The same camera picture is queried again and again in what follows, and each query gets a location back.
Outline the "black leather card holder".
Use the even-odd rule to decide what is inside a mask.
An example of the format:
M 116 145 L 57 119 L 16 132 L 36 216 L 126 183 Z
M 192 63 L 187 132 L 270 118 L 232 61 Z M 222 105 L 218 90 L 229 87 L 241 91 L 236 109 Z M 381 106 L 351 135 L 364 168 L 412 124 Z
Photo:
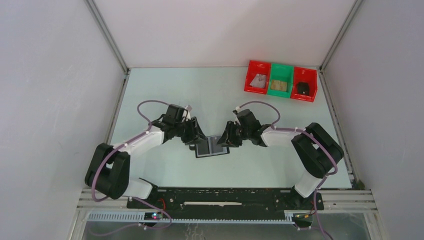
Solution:
M 203 157 L 197 157 L 196 155 L 196 145 L 189 145 L 189 149 L 191 151 L 194 151 L 196 158 L 207 158 L 207 157 L 215 157 L 215 156 L 221 156 L 221 155 L 228 155 L 230 154 L 230 149 L 228 147 L 222 147 L 220 145 L 217 145 L 218 140 L 221 138 L 221 135 L 212 135 L 207 136 L 206 140 L 208 140 L 209 143 L 209 155 L 203 156 Z

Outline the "thin white credit card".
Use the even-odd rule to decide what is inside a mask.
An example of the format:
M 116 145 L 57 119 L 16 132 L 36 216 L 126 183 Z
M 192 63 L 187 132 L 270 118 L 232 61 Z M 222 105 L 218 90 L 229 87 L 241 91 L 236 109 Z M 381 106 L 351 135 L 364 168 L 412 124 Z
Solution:
M 255 76 L 255 77 L 253 78 L 253 80 L 250 82 L 250 84 L 249 84 L 249 85 L 250 85 L 251 87 L 253 87 L 253 88 L 258 88 L 258 87 L 256 87 L 256 81 L 257 81 L 257 80 L 256 80 L 256 76 Z

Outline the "orange card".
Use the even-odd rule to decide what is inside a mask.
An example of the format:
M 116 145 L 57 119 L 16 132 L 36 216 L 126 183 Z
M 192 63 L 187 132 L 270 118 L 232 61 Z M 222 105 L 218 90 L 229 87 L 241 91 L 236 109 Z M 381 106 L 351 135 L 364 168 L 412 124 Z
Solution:
M 275 91 L 281 91 L 282 90 L 282 83 L 280 80 L 272 80 L 271 81 L 271 89 Z

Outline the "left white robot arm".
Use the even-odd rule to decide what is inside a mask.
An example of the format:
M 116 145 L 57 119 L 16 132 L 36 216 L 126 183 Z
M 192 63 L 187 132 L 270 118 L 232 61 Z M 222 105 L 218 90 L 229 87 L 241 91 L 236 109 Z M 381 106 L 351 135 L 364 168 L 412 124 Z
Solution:
M 154 185 L 142 178 L 130 176 L 131 160 L 177 137 L 186 145 L 197 145 L 207 138 L 196 117 L 191 116 L 190 106 L 169 104 L 159 118 L 148 121 L 145 131 L 122 143 L 99 144 L 93 153 L 84 182 L 91 188 L 96 202 L 107 198 L 138 198 L 145 208 L 153 208 L 158 202 Z

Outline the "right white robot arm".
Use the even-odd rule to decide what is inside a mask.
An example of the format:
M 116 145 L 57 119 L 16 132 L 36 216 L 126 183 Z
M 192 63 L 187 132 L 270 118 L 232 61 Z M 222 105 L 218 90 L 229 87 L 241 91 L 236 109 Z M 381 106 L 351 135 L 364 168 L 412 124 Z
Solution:
M 234 121 L 226 123 L 217 144 L 226 148 L 238 148 L 249 140 L 255 146 L 283 146 L 287 141 L 293 145 L 304 172 L 293 186 L 291 204 L 304 209 L 311 202 L 311 195 L 319 189 L 325 179 L 338 172 L 338 163 L 344 158 L 340 145 L 318 123 L 312 122 L 306 128 L 275 127 L 261 124 L 249 109 L 234 110 Z

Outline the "silver card in bin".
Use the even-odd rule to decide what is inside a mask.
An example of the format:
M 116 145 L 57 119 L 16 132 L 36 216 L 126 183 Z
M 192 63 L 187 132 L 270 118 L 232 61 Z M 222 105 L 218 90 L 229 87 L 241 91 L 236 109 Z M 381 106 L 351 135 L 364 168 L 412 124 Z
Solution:
M 267 75 L 266 74 L 257 74 L 255 76 L 255 78 L 256 78 L 256 87 L 261 88 L 261 89 L 265 88 Z

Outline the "tan object in bin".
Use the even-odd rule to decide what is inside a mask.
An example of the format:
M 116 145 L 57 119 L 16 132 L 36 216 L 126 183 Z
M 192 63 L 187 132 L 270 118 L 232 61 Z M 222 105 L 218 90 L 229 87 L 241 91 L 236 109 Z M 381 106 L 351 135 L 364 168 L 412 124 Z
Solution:
M 288 85 L 285 81 L 279 81 L 277 85 L 277 90 L 281 92 L 287 92 Z

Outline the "left red bin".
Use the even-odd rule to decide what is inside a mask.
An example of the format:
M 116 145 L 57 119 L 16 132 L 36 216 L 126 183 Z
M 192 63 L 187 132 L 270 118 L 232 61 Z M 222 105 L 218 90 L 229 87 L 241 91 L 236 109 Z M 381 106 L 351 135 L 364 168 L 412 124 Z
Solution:
M 245 77 L 244 91 L 266 95 L 270 82 L 271 66 L 270 62 L 250 60 Z

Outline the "red bin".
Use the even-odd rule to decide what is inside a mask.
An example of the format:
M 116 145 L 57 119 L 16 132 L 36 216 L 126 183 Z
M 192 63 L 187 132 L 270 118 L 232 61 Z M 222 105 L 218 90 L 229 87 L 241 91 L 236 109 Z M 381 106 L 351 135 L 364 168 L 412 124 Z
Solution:
M 295 66 L 290 98 L 313 103 L 318 91 L 317 70 Z
M 245 77 L 244 91 L 266 95 L 270 82 L 271 66 L 270 62 L 250 60 Z

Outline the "green bin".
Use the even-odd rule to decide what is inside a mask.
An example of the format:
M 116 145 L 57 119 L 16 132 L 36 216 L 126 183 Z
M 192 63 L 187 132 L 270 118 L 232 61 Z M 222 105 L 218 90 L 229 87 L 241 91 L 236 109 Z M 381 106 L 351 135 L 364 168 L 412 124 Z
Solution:
M 290 98 L 294 83 L 294 66 L 272 63 L 267 95 Z

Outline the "black object in bin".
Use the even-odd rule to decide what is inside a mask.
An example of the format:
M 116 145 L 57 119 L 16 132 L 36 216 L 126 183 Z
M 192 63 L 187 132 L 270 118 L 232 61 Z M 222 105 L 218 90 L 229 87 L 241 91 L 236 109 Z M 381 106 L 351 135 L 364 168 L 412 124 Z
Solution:
M 298 82 L 296 85 L 297 94 L 303 96 L 310 95 L 310 85 L 307 82 Z

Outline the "right red bin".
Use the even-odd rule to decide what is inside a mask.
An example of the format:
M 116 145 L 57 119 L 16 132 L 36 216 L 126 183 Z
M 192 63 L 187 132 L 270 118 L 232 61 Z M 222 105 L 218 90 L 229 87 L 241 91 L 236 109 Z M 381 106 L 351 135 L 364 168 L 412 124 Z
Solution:
M 317 70 L 295 66 L 290 98 L 313 103 L 318 91 Z

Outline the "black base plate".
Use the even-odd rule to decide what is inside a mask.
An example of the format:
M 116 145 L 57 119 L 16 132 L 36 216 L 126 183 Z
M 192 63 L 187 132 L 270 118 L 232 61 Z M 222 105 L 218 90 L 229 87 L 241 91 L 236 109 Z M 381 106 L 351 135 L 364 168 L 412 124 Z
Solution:
M 288 220 L 287 214 L 324 209 L 320 193 L 302 198 L 289 188 L 159 187 L 146 202 L 174 220 Z

